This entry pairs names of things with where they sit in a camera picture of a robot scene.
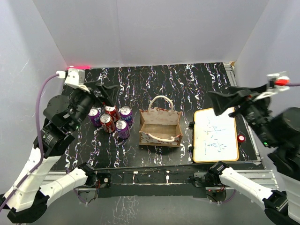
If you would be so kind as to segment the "red cola can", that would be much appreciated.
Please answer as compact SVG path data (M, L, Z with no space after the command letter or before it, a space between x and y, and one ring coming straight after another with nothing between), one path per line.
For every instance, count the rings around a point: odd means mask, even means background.
M120 114L117 106L105 106L105 113L109 114L114 122L117 122L120 119Z
M103 130L107 133L113 133L116 129L114 121L113 121L111 115L109 115L109 114L106 114L106 113L103 114L100 117L100 123L102 125Z

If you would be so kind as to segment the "purple Fanta can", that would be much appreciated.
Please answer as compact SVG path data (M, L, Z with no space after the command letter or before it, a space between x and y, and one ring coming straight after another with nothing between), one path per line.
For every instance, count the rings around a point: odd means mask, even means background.
M125 120L119 120L115 124L119 138L127 139L130 136L129 126Z
M101 122L100 122L100 112L97 108L92 107L90 109L90 112L88 114L88 117L91 121L91 123L95 126L95 127L100 127L101 126Z
M124 106L120 109L120 116L121 119L124 120L129 126L132 126L133 124L133 114L132 110L128 106Z

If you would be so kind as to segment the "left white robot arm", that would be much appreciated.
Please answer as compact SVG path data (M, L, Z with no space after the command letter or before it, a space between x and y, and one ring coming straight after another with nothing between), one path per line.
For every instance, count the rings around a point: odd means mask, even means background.
M0 196L1 209L7 209L13 224L37 221L55 200L81 186L92 187L97 182L95 170L83 163L63 177L43 184L53 165L64 155L75 139L72 135L81 126L95 105L114 106L119 85L74 89L72 95L56 95L44 109L45 123L38 127L29 159L13 186Z

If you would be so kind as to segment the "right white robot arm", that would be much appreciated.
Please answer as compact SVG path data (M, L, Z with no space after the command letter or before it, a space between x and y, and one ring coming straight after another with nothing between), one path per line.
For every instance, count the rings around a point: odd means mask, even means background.
M261 186L222 161L208 170L206 181L214 186L223 184L234 188L259 205L276 225L300 223L300 109L290 107L275 117L268 109L271 96L287 89L266 84L257 88L231 86L230 94L208 93L216 116L230 107L238 107L229 117L241 115L261 143L274 148L268 158L282 176L285 190Z

